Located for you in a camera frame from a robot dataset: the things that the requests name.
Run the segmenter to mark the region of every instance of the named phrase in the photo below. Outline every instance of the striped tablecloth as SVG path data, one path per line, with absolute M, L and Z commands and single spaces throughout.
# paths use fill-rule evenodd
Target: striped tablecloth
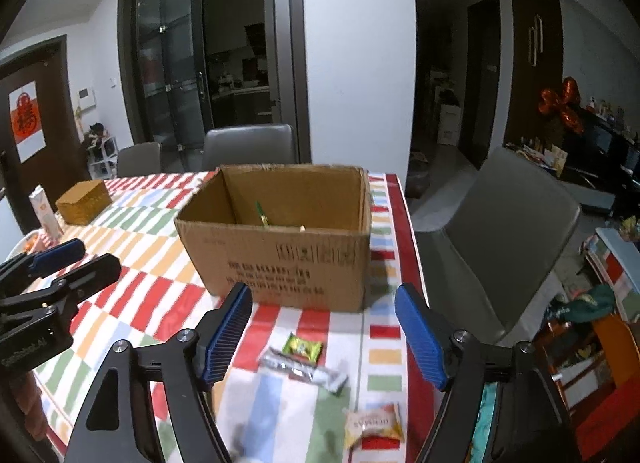
M 174 216 L 212 173 L 161 174 L 107 182 L 113 198 L 89 226 L 67 226 L 63 240 L 85 242 L 85 261 L 111 252 L 122 263 L 118 283 L 84 302 L 71 325 L 72 348 L 36 369 L 50 436 L 66 445 L 95 373 L 110 346 L 167 340 L 194 327 L 217 306 L 204 289 L 174 227 Z M 392 297 L 401 281 L 422 287 L 410 220 L 395 175 L 369 175 L 373 205 L 371 292 L 363 313 L 330 313 L 255 304 L 225 380 L 213 389 L 216 424 L 236 462 L 413 462 L 433 422 L 433 388 L 407 350 Z M 49 286 L 55 274 L 39 281 Z M 258 370 L 267 346 L 290 332 L 324 342 L 319 363 L 349 375 L 340 396 Z M 164 389 L 152 400 L 165 458 L 181 461 Z M 342 448 L 344 409 L 399 403 L 406 442 L 369 439 Z

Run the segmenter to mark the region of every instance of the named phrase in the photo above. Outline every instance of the small wooden crate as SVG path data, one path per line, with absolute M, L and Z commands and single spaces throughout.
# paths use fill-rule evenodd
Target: small wooden crate
M 99 179 L 76 183 L 56 201 L 65 223 L 82 226 L 91 223 L 110 204 L 109 191 Z

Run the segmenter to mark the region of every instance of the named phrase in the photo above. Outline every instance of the open cardboard box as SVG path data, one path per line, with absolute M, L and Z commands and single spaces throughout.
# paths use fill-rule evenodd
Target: open cardboard box
M 262 225 L 256 202 L 270 226 Z M 360 168 L 223 166 L 178 213 L 175 226 L 213 295 L 224 297 L 241 281 L 255 302 L 362 309 L 371 212 Z

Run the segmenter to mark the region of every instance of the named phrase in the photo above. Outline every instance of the green snack wrapper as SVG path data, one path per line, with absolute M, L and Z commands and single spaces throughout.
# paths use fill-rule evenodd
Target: green snack wrapper
M 297 355 L 314 364 L 318 362 L 320 351 L 322 351 L 322 342 L 305 340 L 304 338 L 296 337 L 293 333 L 289 335 L 282 348 L 282 352 L 285 355 Z

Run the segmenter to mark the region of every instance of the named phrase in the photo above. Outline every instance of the silver snack wrapper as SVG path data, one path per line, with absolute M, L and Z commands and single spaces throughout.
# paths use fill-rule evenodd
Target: silver snack wrapper
M 307 383 L 324 387 L 334 395 L 340 392 L 347 381 L 347 375 L 344 373 L 295 360 L 273 348 L 267 348 L 258 363 L 262 367 L 273 369 L 279 373 L 295 375 Z

